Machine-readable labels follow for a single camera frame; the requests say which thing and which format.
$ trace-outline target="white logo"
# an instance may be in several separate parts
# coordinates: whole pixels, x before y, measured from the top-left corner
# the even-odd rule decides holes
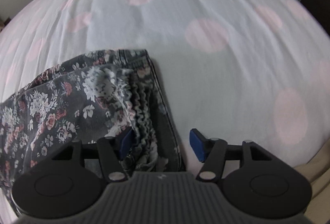
[[[158,176],[159,179],[163,180],[164,178],[166,178],[167,176],[164,174],[161,174],[160,176]]]

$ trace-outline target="beige fabric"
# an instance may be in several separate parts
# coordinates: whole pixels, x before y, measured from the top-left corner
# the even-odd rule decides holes
[[[330,140],[311,161],[295,168],[304,175],[312,186],[312,200],[305,212],[315,224],[330,220]]]

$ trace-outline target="floral fabric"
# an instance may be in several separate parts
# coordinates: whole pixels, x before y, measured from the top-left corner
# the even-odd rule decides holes
[[[181,156],[145,50],[80,55],[40,74],[0,104],[0,186],[74,138],[95,143],[131,126],[135,144],[122,161],[128,174],[178,171]]]

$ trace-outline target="floral pants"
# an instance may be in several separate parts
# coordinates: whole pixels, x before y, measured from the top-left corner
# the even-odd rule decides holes
[[[40,74],[0,104],[0,187],[74,138],[95,143],[131,126],[136,141],[121,162],[133,171],[179,171],[181,155],[145,50],[103,50]]]

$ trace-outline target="polka dot bed sheet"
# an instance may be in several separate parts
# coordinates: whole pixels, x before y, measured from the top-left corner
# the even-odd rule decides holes
[[[191,128],[291,166],[330,137],[330,39],[296,0],[34,0],[0,33],[0,98],[118,48],[148,50],[193,173]]]

